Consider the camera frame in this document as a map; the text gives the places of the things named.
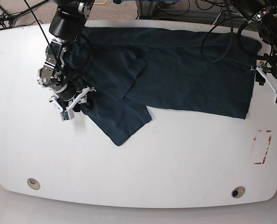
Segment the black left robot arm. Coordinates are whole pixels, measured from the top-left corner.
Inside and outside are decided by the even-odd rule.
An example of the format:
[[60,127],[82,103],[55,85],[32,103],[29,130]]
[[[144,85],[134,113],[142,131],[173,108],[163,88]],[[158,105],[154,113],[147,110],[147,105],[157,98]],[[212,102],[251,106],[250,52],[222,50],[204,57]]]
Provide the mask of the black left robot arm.
[[[277,0],[231,0],[230,3],[245,19],[237,32],[240,50],[269,64],[270,67],[263,66],[263,71],[271,73],[277,80]],[[261,40],[271,46],[269,55],[257,56],[242,46],[241,33],[251,22],[256,24]]]

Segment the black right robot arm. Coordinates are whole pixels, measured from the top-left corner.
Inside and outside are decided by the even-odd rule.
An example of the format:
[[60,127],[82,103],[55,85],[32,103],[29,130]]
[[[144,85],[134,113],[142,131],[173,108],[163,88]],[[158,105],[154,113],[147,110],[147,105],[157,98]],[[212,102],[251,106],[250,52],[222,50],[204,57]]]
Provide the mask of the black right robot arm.
[[57,5],[56,13],[50,24],[49,32],[54,36],[46,48],[46,60],[38,71],[37,82],[44,88],[50,88],[56,96],[52,101],[61,113],[66,108],[73,110],[82,102],[89,88],[77,84],[69,77],[65,59],[71,52],[72,43],[81,35],[81,31],[90,15],[93,0],[53,0]]

